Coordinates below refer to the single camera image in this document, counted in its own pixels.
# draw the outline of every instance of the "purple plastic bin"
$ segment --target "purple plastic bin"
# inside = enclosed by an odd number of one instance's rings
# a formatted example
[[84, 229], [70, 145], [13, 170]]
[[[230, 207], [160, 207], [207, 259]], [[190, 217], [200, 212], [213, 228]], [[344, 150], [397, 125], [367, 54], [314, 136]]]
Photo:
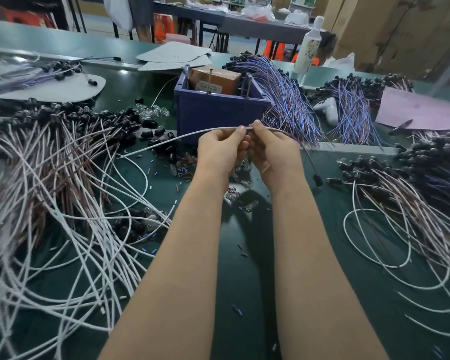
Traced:
[[[248, 126], [257, 119], [261, 120], [265, 110], [270, 107], [272, 102], [249, 75], [244, 77], [243, 85], [249, 85], [249, 78], [252, 83], [248, 98], [245, 98], [189, 90], [185, 73], [182, 72], [174, 89], [177, 136], [210, 128]], [[190, 135], [182, 138], [182, 141], [186, 144], [196, 145], [201, 135]]]

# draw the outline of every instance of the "white foam sheet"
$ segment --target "white foam sheet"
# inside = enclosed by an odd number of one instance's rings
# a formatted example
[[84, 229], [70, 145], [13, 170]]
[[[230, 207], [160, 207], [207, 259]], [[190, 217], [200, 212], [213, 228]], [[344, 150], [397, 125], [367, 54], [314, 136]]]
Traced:
[[[97, 82], [96, 86], [88, 84], [88, 80]], [[36, 98], [40, 102], [81, 102], [89, 100], [102, 92], [105, 78], [93, 74], [74, 73], [64, 80], [51, 80], [23, 90], [0, 94], [0, 98], [9, 100], [28, 100]]]
[[208, 66], [212, 64], [208, 56], [202, 55], [198, 58], [185, 63], [157, 63], [157, 62], [147, 62], [144, 66], [138, 68], [139, 71], [166, 71], [166, 70], [179, 70], [188, 64], [190, 67], [200, 67]]
[[210, 53], [210, 48], [169, 41], [149, 52], [137, 55], [138, 60], [157, 63], [186, 63]]

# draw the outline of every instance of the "hand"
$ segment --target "hand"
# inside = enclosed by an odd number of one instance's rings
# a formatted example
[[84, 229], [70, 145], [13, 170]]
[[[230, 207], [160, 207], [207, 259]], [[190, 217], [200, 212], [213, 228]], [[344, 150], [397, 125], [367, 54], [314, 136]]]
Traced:
[[228, 188], [228, 173], [247, 154], [250, 136], [244, 126], [236, 130], [213, 130], [198, 139], [198, 174], [212, 174]]
[[281, 132], [271, 132], [259, 120], [251, 126], [250, 157], [272, 194], [289, 179], [305, 179], [297, 142]]

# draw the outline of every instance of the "forearm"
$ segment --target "forearm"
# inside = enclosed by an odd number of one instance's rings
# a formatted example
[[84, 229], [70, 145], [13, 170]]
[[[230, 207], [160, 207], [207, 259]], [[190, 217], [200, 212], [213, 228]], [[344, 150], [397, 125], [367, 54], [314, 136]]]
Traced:
[[336, 260], [305, 177], [287, 178], [272, 199], [283, 359], [388, 359]]
[[210, 357], [222, 189], [195, 176], [100, 360]]

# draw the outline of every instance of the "green work surface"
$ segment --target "green work surface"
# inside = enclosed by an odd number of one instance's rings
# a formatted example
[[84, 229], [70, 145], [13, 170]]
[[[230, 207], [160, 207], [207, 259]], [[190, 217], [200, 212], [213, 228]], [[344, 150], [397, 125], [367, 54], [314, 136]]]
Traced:
[[[0, 48], [77, 57], [120, 56], [126, 63], [136, 63], [135, 55], [154, 47], [154, 45], [138, 41], [100, 38], [87, 34], [0, 22]], [[214, 53], [211, 59], [215, 65], [221, 66], [229, 57], [228, 54]], [[288, 63], [278, 65], [288, 71], [292, 66]], [[138, 96], [144, 97], [145, 104], [150, 104], [159, 89], [170, 79], [170, 76], [166, 75], [120, 71], [117, 68], [98, 65], [87, 65], [85, 71], [101, 75], [107, 80], [105, 89], [96, 99], [95, 110], [125, 109], [132, 106], [134, 99]], [[336, 74], [346, 75], [336, 69], [312, 68], [306, 83], [321, 86]], [[427, 86], [428, 84], [416, 84], [417, 89], [424, 88], [421, 92], [425, 91]], [[168, 129], [174, 129], [176, 126], [172, 106], [173, 87], [174, 82], [170, 82], [156, 102], [159, 106], [171, 110], [171, 117], [159, 121]], [[323, 179], [340, 176], [335, 160], [342, 157], [354, 158], [356, 154], [333, 151], [318, 151], [312, 154], [317, 171]], [[141, 159], [136, 160], [144, 169], [151, 166], [150, 161], [150, 153], [144, 153]], [[306, 159], [304, 162], [307, 177], [313, 187], [310, 164]], [[130, 184], [139, 191], [144, 188], [144, 178], [134, 167], [123, 162], [117, 164]], [[152, 171], [157, 170], [159, 174], [149, 177], [149, 186], [151, 185], [153, 189], [147, 193], [146, 198], [157, 208], [168, 211], [174, 200], [182, 196], [186, 184], [183, 183], [180, 192], [177, 193], [178, 180], [169, 174], [168, 168], [163, 167], [160, 160], [156, 160], [153, 164], [155, 165]], [[238, 203], [229, 204], [225, 201], [223, 203], [212, 359], [279, 358], [278, 353], [272, 352], [273, 344], [278, 339], [274, 303], [272, 212], [266, 209], [271, 208], [270, 197], [255, 169], [252, 170], [249, 180], [254, 183], [254, 187], [251, 191], [244, 193], [241, 200], [245, 204], [258, 200], [259, 205], [252, 213], [241, 211]], [[383, 273], [381, 267], [368, 261], [352, 248], [343, 232], [343, 218], [352, 209], [351, 194], [346, 187], [336, 189], [324, 186], [312, 190], [335, 254], [390, 358], [392, 360], [436, 359], [433, 346], [437, 345], [443, 352], [444, 359], [450, 359], [450, 338], [432, 334], [418, 327], [409, 321], [404, 313], [438, 330], [448, 332], [450, 332], [450, 316], [433, 314], [416, 308], [399, 297], [396, 290], [400, 290], [416, 302], [437, 309], [450, 307], [445, 293], [411, 290]], [[357, 245], [366, 250], [365, 243], [357, 235], [357, 228], [353, 222], [351, 218], [347, 227], [350, 227], [350, 231], [354, 233], [353, 237]], [[384, 255], [384, 260], [389, 260], [388, 262], [393, 265], [394, 261], [403, 259], [406, 248], [389, 231], [386, 231], [384, 236], [386, 236], [384, 238], [386, 246], [395, 259], [389, 258], [386, 252], [380, 250], [380, 244], [374, 243], [374, 245]], [[238, 243], [249, 254], [248, 258], [240, 256]], [[158, 246], [159, 241], [145, 244], [145, 247], [151, 250]], [[37, 260], [42, 260], [41, 255], [48, 254], [48, 247], [40, 250], [42, 253], [38, 253]], [[68, 284], [63, 280], [72, 270], [76, 271], [78, 267], [71, 265], [63, 270], [51, 272], [37, 278], [30, 285], [39, 293], [54, 298], [64, 298], [68, 295], [73, 279], [70, 278]], [[317, 268], [317, 270], [326, 270], [326, 268]], [[413, 265], [404, 269], [404, 274], [403, 279], [415, 285], [436, 284], [424, 260], [417, 255], [413, 256]], [[79, 290], [83, 290], [84, 286], [85, 281], [80, 284]], [[233, 312], [232, 304], [241, 309], [242, 318]], [[94, 315], [94, 323], [103, 324], [103, 321], [102, 315], [99, 313]], [[18, 319], [17, 331], [13, 335], [17, 350], [25, 351], [49, 339], [51, 334], [56, 333], [58, 323], [58, 320], [50, 320], [48, 315], [23, 311]], [[106, 337], [105, 333], [79, 329], [65, 342], [64, 357], [94, 359]], [[45, 358], [53, 358], [53, 352]]]

